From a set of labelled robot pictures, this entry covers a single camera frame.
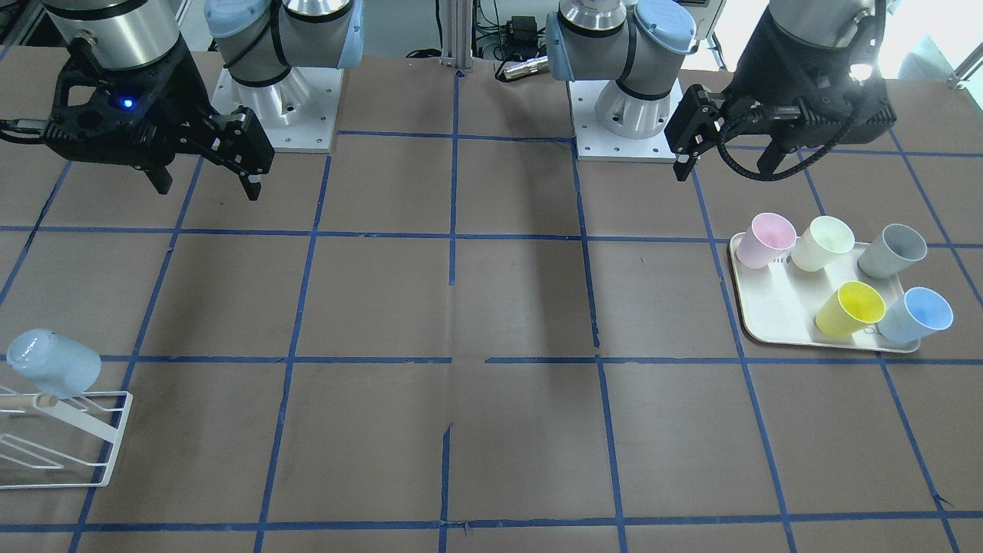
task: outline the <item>light blue cup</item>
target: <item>light blue cup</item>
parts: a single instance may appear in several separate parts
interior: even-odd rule
[[[888,309],[877,324],[884,338],[909,343],[943,331],[953,324],[953,308],[946,298],[928,288],[911,288]]]
[[[14,338],[7,349],[7,362],[43,393],[58,399],[83,394],[102,369],[98,353],[47,329]]]

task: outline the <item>tray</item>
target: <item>tray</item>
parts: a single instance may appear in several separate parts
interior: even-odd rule
[[[857,331],[847,338],[830,338],[816,328],[813,319],[826,300],[844,282],[859,280],[873,286],[888,307],[904,295],[897,276],[874,279],[857,269],[857,259],[870,244],[857,243],[849,255],[816,273],[797,268],[791,256],[775,259],[763,269],[748,269],[734,253],[744,233],[730,239],[730,270],[737,290],[741,320],[754,339],[768,343],[813,345],[840,349],[911,353],[921,344],[915,340],[896,344],[881,336],[876,326]]]

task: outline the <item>metal mounting plate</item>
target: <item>metal mounting plate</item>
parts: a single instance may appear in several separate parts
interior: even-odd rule
[[[648,163],[672,163],[676,156],[669,151],[663,133],[643,140],[619,137],[604,128],[594,104],[605,88],[607,81],[575,81],[569,83],[570,111],[573,114],[573,128],[577,134],[577,156],[593,161],[642,161]],[[669,97],[672,112],[682,100],[682,87],[679,81],[672,86]]]
[[[311,99],[289,125],[263,125],[263,129],[277,152],[330,154],[344,71],[321,67],[301,67],[298,70],[311,84]],[[211,105],[221,113],[229,113],[239,107],[239,98],[233,85],[228,70],[223,69],[211,97]]]

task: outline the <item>gray cup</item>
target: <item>gray cup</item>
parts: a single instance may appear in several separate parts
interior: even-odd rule
[[[928,245],[921,234],[904,224],[889,224],[857,260],[860,270],[872,278],[887,278],[925,259]]]

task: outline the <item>cup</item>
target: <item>cup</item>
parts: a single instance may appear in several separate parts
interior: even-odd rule
[[[853,250],[853,231],[836,217],[821,215],[809,223],[792,249],[792,263],[807,273],[815,273]]]
[[[909,343],[943,331],[953,324],[953,308],[946,298],[928,288],[911,288],[888,309],[877,325],[884,338]]]
[[[840,286],[816,314],[816,326],[830,338],[846,338],[884,319],[884,298],[869,284],[852,280]]]
[[[928,246],[921,234],[904,224],[889,224],[857,260],[860,270],[872,278],[887,278],[925,259]]]
[[[7,362],[45,394],[58,399],[83,394],[99,377],[102,360],[91,348],[47,329],[14,338]]]
[[[762,269],[795,245],[795,227],[778,214],[757,214],[734,255],[750,269]]]

